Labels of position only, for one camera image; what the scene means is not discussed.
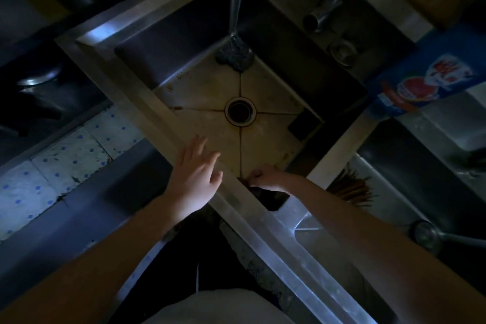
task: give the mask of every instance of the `black pants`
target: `black pants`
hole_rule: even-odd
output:
[[[192,222],[161,249],[108,324],[139,324],[196,293],[196,271],[199,290],[252,290],[280,309],[276,296],[245,270],[218,229]]]

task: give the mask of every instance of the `person's left arm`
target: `person's left arm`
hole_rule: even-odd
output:
[[[0,312],[8,323],[94,323],[139,262],[174,225],[215,194],[219,153],[205,155],[207,139],[195,137],[179,154],[162,196],[81,256],[62,266]]]

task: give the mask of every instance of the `faucet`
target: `faucet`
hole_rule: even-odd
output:
[[[343,0],[321,0],[316,8],[304,17],[302,23],[307,32],[321,32],[325,20],[333,10],[343,4]]]

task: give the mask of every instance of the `drain hole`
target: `drain hole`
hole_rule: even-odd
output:
[[[246,127],[255,120],[257,110],[253,103],[245,97],[235,97],[226,104],[225,115],[232,125]]]
[[[253,109],[243,100],[232,102],[228,107],[228,116],[236,123],[245,123],[251,118]]]

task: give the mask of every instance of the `sink drain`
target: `sink drain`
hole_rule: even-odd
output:
[[[225,115],[228,122],[234,126],[246,127],[255,120],[257,110],[246,97],[234,97],[226,104]]]

